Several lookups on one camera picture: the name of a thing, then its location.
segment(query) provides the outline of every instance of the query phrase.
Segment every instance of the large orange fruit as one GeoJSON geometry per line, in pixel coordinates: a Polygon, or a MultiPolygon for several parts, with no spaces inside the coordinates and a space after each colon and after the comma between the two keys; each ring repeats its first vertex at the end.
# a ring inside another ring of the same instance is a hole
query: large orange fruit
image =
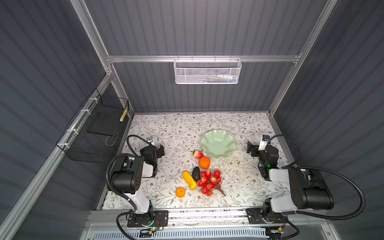
{"type": "Polygon", "coordinates": [[[178,189],[176,189],[176,196],[184,197],[184,195],[185,195],[185,189],[184,188],[179,187],[178,189]]]}
{"type": "Polygon", "coordinates": [[[211,165],[211,160],[209,160],[209,158],[207,158],[207,157],[200,158],[199,166],[202,169],[208,169],[210,165],[211,165]]]}

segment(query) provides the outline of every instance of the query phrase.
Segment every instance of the table surface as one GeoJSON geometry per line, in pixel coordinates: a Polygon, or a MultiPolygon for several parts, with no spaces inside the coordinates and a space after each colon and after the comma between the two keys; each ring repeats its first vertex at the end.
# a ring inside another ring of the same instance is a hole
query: table surface
{"type": "MultiPolygon", "coordinates": [[[[140,186],[156,209],[259,206],[266,198],[290,193],[289,184],[264,181],[257,168],[258,159],[246,153],[247,141],[258,144],[262,135],[275,134],[266,113],[135,115],[129,134],[144,139],[152,136],[155,146],[162,144],[165,148],[165,156],[158,160],[156,177],[143,178],[140,186]],[[221,185],[226,197],[217,190],[210,197],[201,193],[201,187],[190,190],[182,178],[185,170],[192,173],[199,165],[192,151],[202,150],[203,135],[213,129],[229,132],[236,141],[237,149],[228,158],[214,159],[207,155],[211,159],[209,169],[212,172],[219,169],[222,173],[221,185]],[[178,187],[186,189],[183,198],[175,195],[178,187]]],[[[137,153],[146,145],[134,137],[129,142],[137,153]]],[[[271,144],[279,149],[278,167],[286,165],[278,140],[273,139],[271,144]]],[[[122,152],[131,152],[126,143],[122,152]]],[[[125,199],[107,192],[103,209],[129,208],[125,199]]]]}

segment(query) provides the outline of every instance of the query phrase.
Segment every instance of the bunch of red grapes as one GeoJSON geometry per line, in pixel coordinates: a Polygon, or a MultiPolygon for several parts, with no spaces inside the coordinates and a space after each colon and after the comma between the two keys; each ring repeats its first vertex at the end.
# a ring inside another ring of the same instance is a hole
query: bunch of red grapes
{"type": "Polygon", "coordinates": [[[213,174],[209,169],[205,172],[200,173],[201,179],[197,181],[197,185],[201,188],[201,193],[207,195],[208,197],[212,195],[212,190],[214,188],[221,188],[221,172],[216,170],[213,174]]]}

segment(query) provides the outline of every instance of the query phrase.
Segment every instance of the gray wall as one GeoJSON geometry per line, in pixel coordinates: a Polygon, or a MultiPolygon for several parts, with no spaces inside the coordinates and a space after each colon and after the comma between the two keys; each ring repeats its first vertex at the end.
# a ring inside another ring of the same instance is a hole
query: gray wall
{"type": "MultiPolygon", "coordinates": [[[[110,55],[293,55],[324,0],[86,0],[110,55]]],[[[135,112],[268,110],[290,63],[243,63],[239,83],[177,85],[170,63],[115,63],[135,112]]]]}
{"type": "Polygon", "coordinates": [[[137,113],[267,111],[292,63],[243,63],[238,84],[220,85],[176,84],[172,63],[114,65],[137,113]]]}
{"type": "MultiPolygon", "coordinates": [[[[360,216],[334,221],[343,239],[379,239],[384,228],[383,12],[384,1],[339,1],[275,114],[301,147],[300,165],[336,170],[365,193],[360,216]]],[[[354,211],[353,188],[324,176],[335,198],[330,214],[354,211]]]]}
{"type": "MultiPolygon", "coordinates": [[[[69,1],[0,1],[0,19],[2,222],[105,72],[69,1]]],[[[78,237],[103,172],[64,159],[15,239],[78,237]]]]}

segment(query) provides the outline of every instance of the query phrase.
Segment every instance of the yellow vegetable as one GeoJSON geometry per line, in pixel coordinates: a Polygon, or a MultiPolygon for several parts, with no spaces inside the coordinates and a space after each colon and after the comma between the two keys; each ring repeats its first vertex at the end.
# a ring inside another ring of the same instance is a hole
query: yellow vegetable
{"type": "Polygon", "coordinates": [[[192,176],[189,174],[188,171],[183,172],[183,178],[188,183],[189,188],[191,190],[195,190],[197,188],[197,184],[196,184],[195,180],[193,180],[192,176]]]}

